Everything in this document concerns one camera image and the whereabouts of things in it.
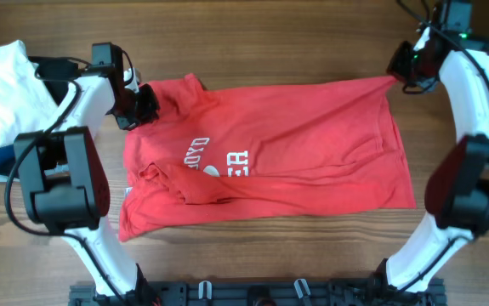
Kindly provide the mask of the red printed t-shirt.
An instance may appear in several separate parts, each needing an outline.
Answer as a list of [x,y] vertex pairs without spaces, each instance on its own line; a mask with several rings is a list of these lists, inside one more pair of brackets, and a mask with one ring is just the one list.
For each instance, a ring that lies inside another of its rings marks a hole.
[[159,118],[129,132],[119,238],[249,218],[415,207],[390,76],[208,90],[154,81]]

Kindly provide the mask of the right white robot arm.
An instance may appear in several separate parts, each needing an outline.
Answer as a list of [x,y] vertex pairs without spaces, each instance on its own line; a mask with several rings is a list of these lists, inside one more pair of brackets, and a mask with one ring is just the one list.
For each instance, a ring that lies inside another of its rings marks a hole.
[[403,42],[387,72],[407,95],[444,86],[456,128],[456,144],[429,178],[426,213],[407,243],[384,264],[395,295],[425,292],[441,267],[489,231],[489,39],[471,30],[470,1],[439,1],[419,15],[420,38]]

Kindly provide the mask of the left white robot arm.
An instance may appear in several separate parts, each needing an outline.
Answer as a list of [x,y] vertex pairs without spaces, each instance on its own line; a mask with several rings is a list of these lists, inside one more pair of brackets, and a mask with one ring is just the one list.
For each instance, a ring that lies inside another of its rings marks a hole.
[[69,92],[56,118],[14,141],[15,163],[4,192],[10,221],[26,233],[68,243],[94,279],[71,286],[70,305],[159,305],[162,300],[129,257],[107,218],[111,195],[94,145],[104,116],[130,131],[158,118],[151,86],[124,74],[128,54],[111,42],[95,43],[92,59],[68,76]]

